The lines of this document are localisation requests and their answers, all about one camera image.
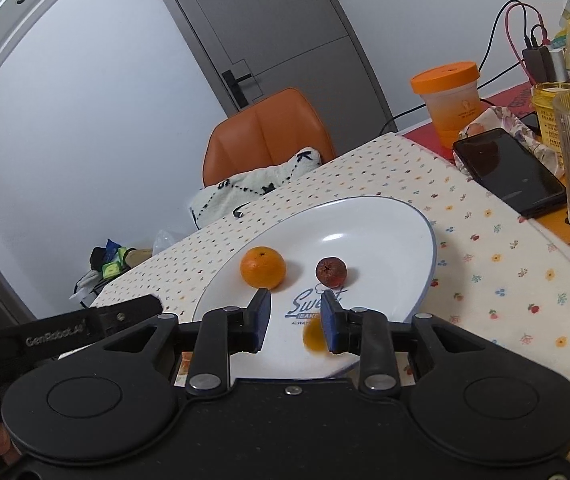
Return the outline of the small orange kumquat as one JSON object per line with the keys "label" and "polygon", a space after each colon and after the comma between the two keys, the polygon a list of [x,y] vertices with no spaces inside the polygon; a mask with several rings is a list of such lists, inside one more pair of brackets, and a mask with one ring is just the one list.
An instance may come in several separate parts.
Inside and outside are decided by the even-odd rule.
{"label": "small orange kumquat", "polygon": [[302,331],[302,341],[305,348],[311,353],[327,353],[321,315],[315,314],[312,318],[309,318],[308,322],[306,322]]}

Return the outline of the dark red small fruit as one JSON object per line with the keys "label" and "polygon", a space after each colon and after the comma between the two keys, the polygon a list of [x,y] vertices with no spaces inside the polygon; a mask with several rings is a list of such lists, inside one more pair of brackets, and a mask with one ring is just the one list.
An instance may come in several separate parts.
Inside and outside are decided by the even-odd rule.
{"label": "dark red small fruit", "polygon": [[321,259],[315,267],[317,280],[327,288],[337,289],[347,280],[347,266],[340,258],[326,257]]}

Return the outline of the large orange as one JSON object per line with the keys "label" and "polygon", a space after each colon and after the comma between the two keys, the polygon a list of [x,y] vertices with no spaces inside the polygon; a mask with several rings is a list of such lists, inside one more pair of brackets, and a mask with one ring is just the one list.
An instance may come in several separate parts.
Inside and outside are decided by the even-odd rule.
{"label": "large orange", "polygon": [[243,280],[254,288],[275,289],[286,276],[286,262],[279,252],[265,246],[250,248],[239,265]]}

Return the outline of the clear plastic bag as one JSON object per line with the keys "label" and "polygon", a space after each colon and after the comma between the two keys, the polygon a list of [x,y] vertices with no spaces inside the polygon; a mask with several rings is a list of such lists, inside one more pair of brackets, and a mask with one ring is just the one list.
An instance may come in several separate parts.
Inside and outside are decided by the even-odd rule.
{"label": "clear plastic bag", "polygon": [[184,237],[185,235],[182,233],[159,230],[154,240],[153,255],[155,256],[160,254],[160,252],[164,252],[178,242],[181,242]]}

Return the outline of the black metal shelf rack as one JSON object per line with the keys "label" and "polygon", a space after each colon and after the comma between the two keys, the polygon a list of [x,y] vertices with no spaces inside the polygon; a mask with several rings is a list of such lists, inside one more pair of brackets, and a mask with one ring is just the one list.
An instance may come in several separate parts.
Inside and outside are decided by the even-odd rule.
{"label": "black metal shelf rack", "polygon": [[69,301],[72,304],[79,304],[82,308],[90,307],[102,289],[119,278],[123,271],[124,266],[119,261],[105,263],[98,271],[88,271],[74,284]]}

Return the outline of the white black-patterned cushion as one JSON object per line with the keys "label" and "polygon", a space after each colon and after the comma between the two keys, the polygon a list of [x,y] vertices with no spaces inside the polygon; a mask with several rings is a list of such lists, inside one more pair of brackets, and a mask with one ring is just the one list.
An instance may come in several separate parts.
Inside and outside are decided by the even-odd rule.
{"label": "white black-patterned cushion", "polygon": [[234,174],[202,188],[189,205],[197,229],[275,191],[319,168],[322,157],[314,148],[302,148],[283,164]]}

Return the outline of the floral white tablecloth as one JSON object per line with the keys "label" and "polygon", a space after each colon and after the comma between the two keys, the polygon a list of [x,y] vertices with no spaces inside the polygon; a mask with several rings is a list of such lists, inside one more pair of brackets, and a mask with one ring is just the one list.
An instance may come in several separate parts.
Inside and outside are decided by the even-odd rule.
{"label": "floral white tablecloth", "polygon": [[317,263],[349,276],[337,297],[404,321],[428,312],[570,379],[570,248],[419,145],[387,134],[198,230],[109,284],[102,306],[147,294],[182,321],[244,307],[239,263],[268,246],[286,261],[260,352],[231,359],[234,377],[317,378],[355,363],[313,352],[303,328],[319,312]]}

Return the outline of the black smartphone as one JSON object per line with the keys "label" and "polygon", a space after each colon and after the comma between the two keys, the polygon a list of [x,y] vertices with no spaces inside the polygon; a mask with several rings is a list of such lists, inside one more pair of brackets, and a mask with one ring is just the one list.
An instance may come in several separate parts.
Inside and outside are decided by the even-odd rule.
{"label": "black smartphone", "polygon": [[506,130],[456,141],[453,154],[474,181],[522,217],[537,218],[567,203],[564,184]]}

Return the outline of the orange leather chair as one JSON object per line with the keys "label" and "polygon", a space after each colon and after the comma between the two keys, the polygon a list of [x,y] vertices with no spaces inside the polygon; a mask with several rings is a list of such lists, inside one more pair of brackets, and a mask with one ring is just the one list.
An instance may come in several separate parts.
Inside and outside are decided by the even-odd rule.
{"label": "orange leather chair", "polygon": [[331,136],[317,111],[299,90],[287,88],[213,129],[203,162],[204,185],[283,164],[302,148],[317,150],[322,162],[336,157]]}

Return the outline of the orange lidded cup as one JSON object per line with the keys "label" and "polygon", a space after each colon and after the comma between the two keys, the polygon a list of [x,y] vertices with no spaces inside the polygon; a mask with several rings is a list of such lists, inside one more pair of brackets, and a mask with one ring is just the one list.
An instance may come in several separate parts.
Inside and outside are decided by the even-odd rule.
{"label": "orange lidded cup", "polygon": [[411,78],[413,92],[427,107],[440,144],[452,148],[459,133],[483,113],[475,62],[440,65]]}

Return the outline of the yellow plastic jar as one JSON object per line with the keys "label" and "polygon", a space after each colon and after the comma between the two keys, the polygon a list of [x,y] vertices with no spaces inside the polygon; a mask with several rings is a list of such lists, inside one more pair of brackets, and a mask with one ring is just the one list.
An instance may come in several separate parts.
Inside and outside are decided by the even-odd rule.
{"label": "yellow plastic jar", "polygon": [[562,145],[558,124],[553,108],[553,99],[559,94],[570,91],[570,82],[544,82],[532,88],[532,107],[538,117],[542,143],[562,155]]}

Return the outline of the grey door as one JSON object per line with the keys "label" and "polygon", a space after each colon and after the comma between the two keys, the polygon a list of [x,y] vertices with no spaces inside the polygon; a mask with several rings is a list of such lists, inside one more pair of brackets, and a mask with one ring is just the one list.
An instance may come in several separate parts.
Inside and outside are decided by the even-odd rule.
{"label": "grey door", "polygon": [[[311,102],[336,144],[349,148],[396,122],[338,0],[163,0],[225,114],[285,88]],[[241,83],[239,110],[221,77]]]}

